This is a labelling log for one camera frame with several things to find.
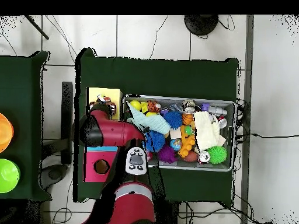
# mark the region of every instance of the light blue cloth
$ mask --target light blue cloth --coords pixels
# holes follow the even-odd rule
[[[128,107],[133,115],[133,118],[128,118],[127,122],[136,125],[139,130],[144,130],[144,128],[149,127],[151,130],[167,134],[171,130],[171,126],[166,122],[166,120],[161,115],[151,115],[145,116],[142,112],[137,111],[129,102],[127,102]]]

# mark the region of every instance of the yellow ball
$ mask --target yellow ball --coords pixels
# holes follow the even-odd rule
[[[148,116],[152,116],[152,115],[157,115],[157,113],[152,113],[151,111],[149,111],[149,112],[146,114],[147,117],[148,117]]]
[[[130,104],[135,108],[137,109],[137,111],[140,111],[141,110],[141,103],[137,100],[132,100],[130,102]]]

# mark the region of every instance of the black stand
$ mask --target black stand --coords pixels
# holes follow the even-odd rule
[[[41,170],[41,186],[44,190],[49,186],[61,181],[67,170],[66,165],[72,163],[72,106],[73,106],[73,88],[72,82],[62,82],[62,100],[61,100],[61,126],[60,139],[46,142],[41,149],[41,159],[60,152],[61,164],[52,165]]]
[[[25,18],[37,29],[37,31],[41,33],[42,36],[44,36],[47,40],[49,39],[48,35],[42,31],[42,29],[35,23],[31,16],[25,15]]]

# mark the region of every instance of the gray plastic bin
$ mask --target gray plastic bin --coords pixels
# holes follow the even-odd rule
[[[169,107],[171,104],[182,104],[182,101],[191,98],[174,98],[174,97],[162,97],[162,96],[146,96],[141,95],[140,97],[123,97],[123,112],[125,112],[128,107],[126,101],[131,102],[132,100],[138,100],[139,102],[146,102],[147,100],[155,100],[161,105],[161,108]],[[203,164],[200,165],[197,162],[188,163],[183,159],[178,159],[177,162],[169,164],[167,162],[159,161],[160,168],[166,169],[183,169],[183,170],[204,170],[204,171],[215,171],[215,172],[227,172],[230,171],[234,166],[234,152],[235,152],[235,126],[237,120],[237,105],[233,101],[221,101],[221,100],[199,100],[192,99],[194,102],[201,106],[202,103],[208,102],[211,106],[222,107],[227,110],[227,126],[220,130],[220,135],[222,135],[226,142],[223,147],[227,150],[227,159],[225,162],[220,164]],[[148,166],[157,166],[158,162],[155,157],[148,162]]]

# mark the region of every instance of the orange ball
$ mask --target orange ball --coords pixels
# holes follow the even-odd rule
[[[189,125],[193,121],[192,114],[183,114],[183,123]]]

